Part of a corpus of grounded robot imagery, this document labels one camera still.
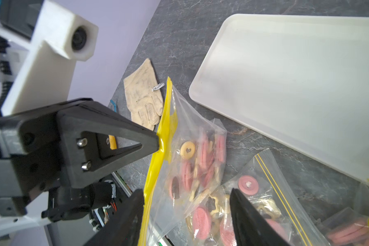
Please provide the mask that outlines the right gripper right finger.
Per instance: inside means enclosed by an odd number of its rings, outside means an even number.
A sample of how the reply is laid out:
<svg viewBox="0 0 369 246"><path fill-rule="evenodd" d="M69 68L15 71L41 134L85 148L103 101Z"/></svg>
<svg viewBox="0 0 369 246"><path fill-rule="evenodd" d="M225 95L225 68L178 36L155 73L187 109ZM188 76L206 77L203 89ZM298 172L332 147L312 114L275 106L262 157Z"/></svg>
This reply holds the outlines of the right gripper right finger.
<svg viewBox="0 0 369 246"><path fill-rule="evenodd" d="M288 246L245 198L239 189L233 188L230 208L235 239L238 246Z"/></svg>

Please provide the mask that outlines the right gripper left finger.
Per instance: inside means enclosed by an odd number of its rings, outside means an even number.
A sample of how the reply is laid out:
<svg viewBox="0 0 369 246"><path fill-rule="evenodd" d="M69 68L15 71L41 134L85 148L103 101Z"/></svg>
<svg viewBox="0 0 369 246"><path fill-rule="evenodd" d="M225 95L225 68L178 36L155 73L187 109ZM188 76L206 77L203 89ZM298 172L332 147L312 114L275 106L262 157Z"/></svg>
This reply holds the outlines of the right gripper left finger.
<svg viewBox="0 0 369 246"><path fill-rule="evenodd" d="M112 219L96 233L86 246L138 245L144 209L143 190L137 189L120 204Z"/></svg>

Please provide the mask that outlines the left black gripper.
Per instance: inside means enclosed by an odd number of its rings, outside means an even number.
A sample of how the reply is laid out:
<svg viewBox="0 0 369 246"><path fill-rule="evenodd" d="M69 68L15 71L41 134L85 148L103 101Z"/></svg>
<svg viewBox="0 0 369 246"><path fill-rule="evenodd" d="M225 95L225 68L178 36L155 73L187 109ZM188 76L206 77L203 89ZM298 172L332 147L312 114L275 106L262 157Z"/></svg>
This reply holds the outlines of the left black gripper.
<svg viewBox="0 0 369 246"><path fill-rule="evenodd" d="M49 192L43 215L84 215L90 184L159 149L155 132L80 98L0 117L0 215L26 215Z"/></svg>

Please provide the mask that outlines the cookie ziploc bag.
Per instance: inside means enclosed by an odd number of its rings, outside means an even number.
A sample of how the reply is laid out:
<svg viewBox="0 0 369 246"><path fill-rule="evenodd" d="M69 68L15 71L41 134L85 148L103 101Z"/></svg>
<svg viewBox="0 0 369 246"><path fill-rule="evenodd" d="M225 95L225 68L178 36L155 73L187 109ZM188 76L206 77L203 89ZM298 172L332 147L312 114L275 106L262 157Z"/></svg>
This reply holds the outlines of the cookie ziploc bag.
<svg viewBox="0 0 369 246"><path fill-rule="evenodd" d="M341 210L318 228L331 246L369 246L369 179L359 185L353 208Z"/></svg>
<svg viewBox="0 0 369 246"><path fill-rule="evenodd" d="M284 178L270 149L256 154L241 171L211 192L186 219L190 246L235 246L230 196L238 189L291 246L327 246Z"/></svg>
<svg viewBox="0 0 369 246"><path fill-rule="evenodd" d="M167 80L167 92L144 188L139 245L152 246L183 222L220 184L227 130L208 120Z"/></svg>

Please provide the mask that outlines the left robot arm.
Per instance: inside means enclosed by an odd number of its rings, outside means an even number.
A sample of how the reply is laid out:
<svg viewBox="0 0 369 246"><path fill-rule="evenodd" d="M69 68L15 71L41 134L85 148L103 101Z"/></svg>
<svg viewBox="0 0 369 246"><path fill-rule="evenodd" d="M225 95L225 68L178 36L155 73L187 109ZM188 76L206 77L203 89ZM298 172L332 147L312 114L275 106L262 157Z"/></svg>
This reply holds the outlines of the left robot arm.
<svg viewBox="0 0 369 246"><path fill-rule="evenodd" d="M57 178L82 189L159 149L155 132L90 98L68 100L98 27L52 2L25 3L29 40L0 26L0 215L24 216Z"/></svg>

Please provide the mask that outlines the beige work glove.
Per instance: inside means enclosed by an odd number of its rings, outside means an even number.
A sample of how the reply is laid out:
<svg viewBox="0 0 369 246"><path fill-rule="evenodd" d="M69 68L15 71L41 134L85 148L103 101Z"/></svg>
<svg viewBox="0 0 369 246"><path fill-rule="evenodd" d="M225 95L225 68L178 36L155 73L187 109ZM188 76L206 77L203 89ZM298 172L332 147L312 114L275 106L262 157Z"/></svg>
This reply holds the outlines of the beige work glove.
<svg viewBox="0 0 369 246"><path fill-rule="evenodd" d="M164 102L162 93L153 88L158 85L150 59L124 79L127 108L131 121L151 131L159 123Z"/></svg>

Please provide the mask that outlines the small metal clip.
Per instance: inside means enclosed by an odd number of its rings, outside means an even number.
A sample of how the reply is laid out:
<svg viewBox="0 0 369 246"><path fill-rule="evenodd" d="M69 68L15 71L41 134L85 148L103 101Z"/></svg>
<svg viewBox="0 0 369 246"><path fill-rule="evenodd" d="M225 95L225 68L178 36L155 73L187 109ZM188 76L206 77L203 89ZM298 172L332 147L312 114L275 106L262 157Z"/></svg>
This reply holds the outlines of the small metal clip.
<svg viewBox="0 0 369 246"><path fill-rule="evenodd" d="M158 91L158 90L160 90L161 88L163 88L165 86L165 83L159 83L159 84L157 84L156 86L154 86L153 88L152 88L152 92L154 92L154 91Z"/></svg>

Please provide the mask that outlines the white rectangular tray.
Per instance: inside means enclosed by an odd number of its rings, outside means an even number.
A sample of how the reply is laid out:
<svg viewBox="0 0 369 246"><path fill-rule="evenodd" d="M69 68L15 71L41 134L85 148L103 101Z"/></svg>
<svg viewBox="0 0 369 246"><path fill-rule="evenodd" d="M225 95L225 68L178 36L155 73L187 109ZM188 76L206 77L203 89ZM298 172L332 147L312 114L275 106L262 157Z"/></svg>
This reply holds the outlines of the white rectangular tray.
<svg viewBox="0 0 369 246"><path fill-rule="evenodd" d="M369 17L232 15L189 96L352 178L369 179Z"/></svg>

